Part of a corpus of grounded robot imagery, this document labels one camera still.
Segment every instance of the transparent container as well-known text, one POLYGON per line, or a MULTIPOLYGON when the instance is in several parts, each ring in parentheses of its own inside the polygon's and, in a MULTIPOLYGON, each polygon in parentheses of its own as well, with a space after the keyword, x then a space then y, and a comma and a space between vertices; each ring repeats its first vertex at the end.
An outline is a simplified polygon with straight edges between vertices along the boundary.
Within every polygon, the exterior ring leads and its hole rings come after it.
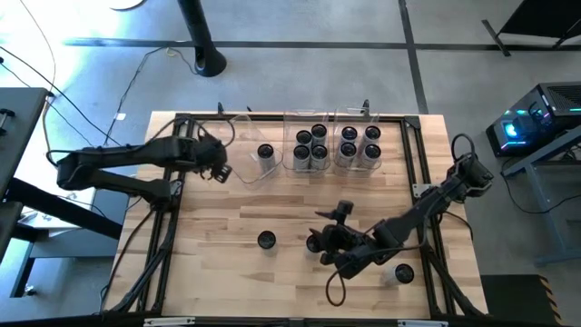
POLYGON ((368 107, 337 108, 332 133, 333 172, 340 176, 370 176, 381 167, 380 135, 379 114, 372 114, 368 107))
POLYGON ((226 149, 232 171, 244 183, 255 183, 273 175, 282 161, 280 147, 268 140, 246 114, 233 117, 230 123, 231 126, 228 121, 206 121, 203 127, 224 145, 232 140, 234 128, 233 140, 226 149))
POLYGON ((315 110, 286 111, 283 130, 282 164, 287 175, 324 175, 331 163, 329 114, 315 110))

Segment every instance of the concrete floor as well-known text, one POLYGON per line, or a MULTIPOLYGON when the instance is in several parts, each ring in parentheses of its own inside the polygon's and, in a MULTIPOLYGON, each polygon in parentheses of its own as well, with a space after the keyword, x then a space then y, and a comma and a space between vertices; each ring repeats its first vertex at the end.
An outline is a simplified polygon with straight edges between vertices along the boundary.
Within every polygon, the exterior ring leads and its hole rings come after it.
MULTIPOLYGON (((25 1, 52 42, 56 84, 103 129, 111 122, 119 99, 143 55, 150 48, 67 47, 71 37, 117 37, 187 40, 187 29, 177 4, 146 0, 129 12, 114 12, 99 2, 63 0, 49 6, 25 1)), ((0 36, 5 47, 20 54, 43 74, 52 75, 52 63, 42 38, 19 2, 8 1, 0 13, 0 36)), ((408 0, 409 17, 417 43, 492 44, 480 23, 487 18, 496 29, 516 9, 519 0, 408 0)), ((211 0, 203 1, 216 41, 332 41, 405 43, 397 0, 211 0)), ((505 38, 508 43, 546 44, 546 38, 505 38)), ((578 39, 568 43, 579 44, 578 39)), ((191 49, 182 49, 192 58, 191 49)), ((382 113, 416 114, 418 104, 407 50, 259 49, 222 48, 226 71, 213 78, 193 76, 177 57, 158 52, 150 57, 123 106, 127 116, 113 137, 121 143, 139 143, 153 110, 208 110, 221 101, 227 110, 283 111, 315 108, 332 111, 340 105, 359 105, 370 99, 382 113)), ((33 85, 44 85, 21 64, 0 54, 5 64, 33 85)), ((474 137, 481 161, 497 176, 493 190, 467 202, 474 227, 475 251, 483 274, 540 273, 556 294, 563 319, 581 323, 581 261, 536 268, 536 255, 550 249, 540 217, 521 213, 510 202, 498 176, 501 162, 492 155, 485 128, 506 108, 539 82, 578 80, 581 52, 418 51, 419 71, 430 114, 444 114, 448 134, 474 137)), ((20 86, 0 69, 0 86, 20 86)), ((58 99, 55 106, 92 143, 98 134, 58 99)), ((85 146, 56 114, 49 114, 53 148, 85 146)), ((581 192, 575 172, 547 174, 551 198, 581 192), (555 181, 567 179, 566 187, 555 181)), ((526 208, 527 181, 512 183, 517 200, 526 208)), ((578 201, 560 208, 575 214, 578 201)), ((578 230, 570 231, 579 243, 578 230)), ((14 241, 10 257, 0 266, 0 321, 95 312, 98 291, 106 283, 111 259, 46 259, 37 262, 31 283, 39 296, 7 299, 24 244, 14 241)))

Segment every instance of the wooden table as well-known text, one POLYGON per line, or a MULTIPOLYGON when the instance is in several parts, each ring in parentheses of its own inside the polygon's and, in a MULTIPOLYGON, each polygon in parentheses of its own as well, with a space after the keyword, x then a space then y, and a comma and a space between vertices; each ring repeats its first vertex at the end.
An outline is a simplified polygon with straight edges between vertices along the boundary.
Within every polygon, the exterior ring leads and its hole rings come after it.
MULTIPOLYGON (((175 112, 154 112, 146 138, 150 138, 175 112)), ((444 180, 452 165, 448 135, 441 115, 420 116, 432 183, 444 180)), ((257 122, 275 146, 282 141, 282 122, 257 122)), ((260 188, 249 189, 232 174, 225 184, 206 182, 187 174, 172 263, 162 314, 193 316, 311 317, 311 318, 428 318, 428 302, 419 251, 399 253, 377 266, 370 265, 345 281, 347 300, 340 308, 325 297, 325 282, 335 267, 322 266, 305 255, 309 228, 320 229, 330 221, 314 214, 330 211, 339 200, 355 203, 349 225, 366 230, 381 218, 396 216, 411 206, 409 182, 398 124, 381 124, 382 166, 370 178, 338 177, 332 170, 322 178, 290 178, 279 171, 260 188), (277 236, 278 253, 263 254, 256 239, 263 230, 277 236), (414 281, 399 288, 379 285, 382 269, 398 263, 414 268, 414 281)), ((413 133, 409 133, 414 157, 413 133)), ((419 162, 416 162, 419 174, 419 162)), ((162 169, 142 166, 137 178, 162 178, 162 169)), ((464 208, 453 204, 451 212, 465 217, 464 208)), ((129 213, 119 250, 135 225, 146 215, 146 203, 129 213)), ((146 223, 120 263, 106 307, 119 302, 142 271, 153 219, 146 223)), ((461 222, 445 216, 441 224, 450 274, 479 310, 486 312, 477 261, 469 232, 461 222)), ((407 246, 418 243, 412 233, 407 246)), ((436 273, 436 292, 444 307, 436 273)), ((154 298, 153 277, 149 304, 154 298)), ((333 281, 331 297, 340 297, 339 280, 333 281)))

